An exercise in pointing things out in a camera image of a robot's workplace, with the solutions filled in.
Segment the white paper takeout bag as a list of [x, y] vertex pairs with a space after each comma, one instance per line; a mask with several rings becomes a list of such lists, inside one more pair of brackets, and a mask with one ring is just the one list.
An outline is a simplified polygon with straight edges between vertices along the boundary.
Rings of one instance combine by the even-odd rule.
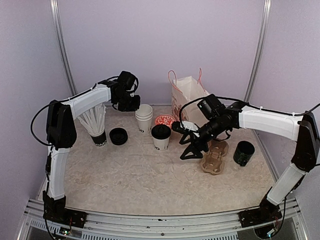
[[[198, 79], [192, 76], [187, 76], [177, 79], [176, 73], [173, 70], [168, 72], [168, 80], [171, 83], [171, 112], [176, 121], [179, 121], [179, 112], [185, 104], [206, 97], [209, 93], [205, 90], [202, 82], [202, 69], [199, 68]], [[197, 102], [186, 106], [181, 113], [183, 121], [188, 121], [197, 124], [199, 127], [204, 125], [208, 120], [197, 107]]]

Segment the brown pulp cup carrier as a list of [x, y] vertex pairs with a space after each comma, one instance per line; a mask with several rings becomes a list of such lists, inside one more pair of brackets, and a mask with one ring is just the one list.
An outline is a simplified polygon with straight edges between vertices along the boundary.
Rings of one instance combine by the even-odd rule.
[[229, 144], [225, 140], [211, 140], [208, 144], [209, 151], [200, 161], [200, 167], [205, 173], [219, 175], [223, 172], [224, 158], [228, 153]]

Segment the red white patterned bowl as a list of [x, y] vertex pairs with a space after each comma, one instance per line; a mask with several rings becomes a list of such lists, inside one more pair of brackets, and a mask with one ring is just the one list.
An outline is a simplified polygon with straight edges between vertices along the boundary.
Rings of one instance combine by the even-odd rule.
[[162, 114], [155, 118], [155, 125], [166, 125], [171, 128], [176, 119], [170, 114]]

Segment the aluminium corner post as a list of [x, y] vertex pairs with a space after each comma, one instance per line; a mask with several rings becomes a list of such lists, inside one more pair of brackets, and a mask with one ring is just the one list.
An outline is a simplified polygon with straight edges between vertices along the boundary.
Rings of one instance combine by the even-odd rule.
[[254, 85], [256, 82], [256, 78], [257, 78], [257, 74], [258, 74], [258, 70], [259, 70], [259, 66], [260, 66], [260, 62], [261, 62], [261, 57], [263, 54], [264, 43], [265, 43], [265, 39], [266, 39], [266, 35], [267, 35], [268, 23], [269, 23], [270, 12], [271, 12], [271, 5], [272, 5], [271, 0], [264, 1], [261, 24], [260, 24], [260, 29], [259, 29], [258, 41], [257, 41], [257, 47], [255, 50], [255, 55], [254, 55], [254, 59], [253, 59], [252, 69], [251, 69], [250, 76], [249, 76], [248, 86], [247, 86], [245, 96], [244, 96], [245, 102], [249, 102], [251, 99], [251, 96], [253, 94]]
[[71, 92], [71, 95], [74, 96], [78, 93], [78, 91], [72, 76], [72, 71], [71, 71], [67, 50], [65, 46], [62, 23], [61, 23], [60, 12], [59, 12], [59, 4], [57, 0], [50, 0], [49, 2], [50, 2], [51, 15], [53, 19], [54, 28], [55, 28], [56, 38], [58, 42], [60, 57], [62, 60], [64, 72], [66, 75], [67, 84]]

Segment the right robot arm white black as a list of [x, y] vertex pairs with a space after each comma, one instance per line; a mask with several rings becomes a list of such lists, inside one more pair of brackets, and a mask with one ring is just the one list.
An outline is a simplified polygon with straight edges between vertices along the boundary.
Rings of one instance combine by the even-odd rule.
[[[237, 165], [233, 154], [239, 141], [249, 141], [255, 152], [245, 167]], [[222, 172], [217, 176], [204, 173], [198, 190], [205, 212], [233, 211], [259, 204], [263, 195], [290, 163], [296, 143], [283, 136], [254, 130], [234, 130], [227, 140], [228, 150], [221, 159]]]

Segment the right aluminium corner post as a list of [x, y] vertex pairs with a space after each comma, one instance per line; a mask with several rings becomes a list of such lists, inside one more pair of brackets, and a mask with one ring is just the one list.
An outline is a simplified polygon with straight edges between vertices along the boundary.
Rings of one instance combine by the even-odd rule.
[[252, 69], [251, 69], [250, 76], [249, 76], [248, 86], [247, 86], [245, 96], [244, 96], [245, 102], [249, 102], [251, 99], [251, 96], [253, 94], [254, 85], [256, 82], [256, 78], [257, 78], [257, 74], [258, 74], [258, 70], [259, 70], [259, 66], [260, 66], [260, 62], [261, 62], [261, 57], [263, 54], [264, 43], [265, 43], [265, 39], [266, 39], [266, 35], [267, 35], [268, 23], [269, 23], [270, 12], [271, 12], [271, 5], [272, 5], [271, 0], [264, 1], [261, 24], [260, 24], [260, 29], [259, 29], [258, 41], [257, 41], [257, 47], [255, 50], [255, 55], [254, 55], [254, 59], [253, 59]]

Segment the aluminium front rail frame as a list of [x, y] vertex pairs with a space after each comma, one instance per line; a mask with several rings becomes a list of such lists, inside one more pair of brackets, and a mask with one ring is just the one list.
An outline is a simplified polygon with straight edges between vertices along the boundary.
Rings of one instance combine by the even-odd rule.
[[[29, 199], [14, 240], [27, 240], [32, 228], [43, 231], [48, 238], [43, 219], [43, 202]], [[237, 209], [192, 215], [130, 215], [89, 211], [68, 207], [87, 213], [84, 227], [71, 227], [67, 236], [59, 234], [68, 226], [47, 221], [52, 233], [66, 240], [236, 240], [242, 231], [262, 228], [271, 222], [242, 227], [239, 212], [256, 208]], [[285, 220], [280, 232], [272, 240], [311, 240], [305, 220], [295, 198], [286, 201]]]

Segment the left aluminium corner post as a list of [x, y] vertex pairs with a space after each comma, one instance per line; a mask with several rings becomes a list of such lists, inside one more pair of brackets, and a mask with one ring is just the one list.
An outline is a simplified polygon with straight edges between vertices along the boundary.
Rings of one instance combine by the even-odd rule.
[[55, 28], [56, 38], [58, 42], [60, 57], [62, 60], [64, 72], [66, 75], [67, 84], [71, 92], [71, 95], [74, 96], [78, 93], [78, 91], [72, 76], [72, 71], [71, 71], [67, 50], [65, 46], [62, 23], [61, 23], [60, 12], [59, 12], [59, 4], [57, 0], [50, 0], [49, 2], [50, 2], [51, 15], [53, 19], [54, 28]]

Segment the stack of white paper cups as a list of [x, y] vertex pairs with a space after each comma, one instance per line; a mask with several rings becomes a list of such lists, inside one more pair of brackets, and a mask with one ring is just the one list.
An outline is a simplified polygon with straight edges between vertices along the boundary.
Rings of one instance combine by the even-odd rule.
[[139, 131], [143, 134], [149, 134], [152, 128], [153, 108], [148, 104], [141, 104], [135, 111], [135, 118]]

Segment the dark green mug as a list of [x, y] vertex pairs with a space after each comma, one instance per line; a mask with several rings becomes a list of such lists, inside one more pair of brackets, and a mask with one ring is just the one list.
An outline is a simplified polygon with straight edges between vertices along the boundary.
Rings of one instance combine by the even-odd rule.
[[233, 160], [241, 167], [245, 167], [254, 153], [254, 145], [249, 141], [243, 140], [237, 144], [233, 154]]

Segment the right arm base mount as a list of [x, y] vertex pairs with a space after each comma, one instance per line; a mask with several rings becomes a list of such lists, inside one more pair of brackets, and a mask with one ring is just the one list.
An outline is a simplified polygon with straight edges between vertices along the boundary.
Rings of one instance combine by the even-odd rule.
[[242, 228], [268, 223], [283, 217], [279, 205], [273, 205], [266, 199], [263, 199], [257, 208], [240, 211], [238, 216]]

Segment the cup holding white straws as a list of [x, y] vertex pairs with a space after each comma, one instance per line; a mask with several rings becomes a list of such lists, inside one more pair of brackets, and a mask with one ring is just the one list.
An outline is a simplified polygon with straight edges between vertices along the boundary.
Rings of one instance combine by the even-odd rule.
[[77, 117], [97, 147], [103, 147], [107, 143], [105, 114], [106, 106], [101, 103]]

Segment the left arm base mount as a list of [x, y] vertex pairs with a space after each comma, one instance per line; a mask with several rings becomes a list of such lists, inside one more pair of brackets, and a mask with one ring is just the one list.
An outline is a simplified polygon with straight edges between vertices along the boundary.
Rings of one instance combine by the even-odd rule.
[[87, 213], [66, 208], [66, 199], [66, 196], [64, 196], [63, 198], [54, 200], [52, 197], [44, 195], [43, 218], [55, 223], [83, 229]]

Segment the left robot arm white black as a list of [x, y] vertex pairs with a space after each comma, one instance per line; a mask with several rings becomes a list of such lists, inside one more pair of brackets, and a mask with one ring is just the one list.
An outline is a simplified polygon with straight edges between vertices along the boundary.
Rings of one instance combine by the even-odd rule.
[[111, 102], [120, 112], [134, 112], [140, 106], [137, 77], [115, 76], [100, 81], [102, 87], [92, 88], [65, 100], [53, 100], [48, 105], [46, 134], [48, 156], [45, 166], [46, 191], [43, 193], [44, 217], [63, 223], [70, 218], [66, 208], [64, 177], [71, 147], [77, 139], [74, 120], [90, 109]]

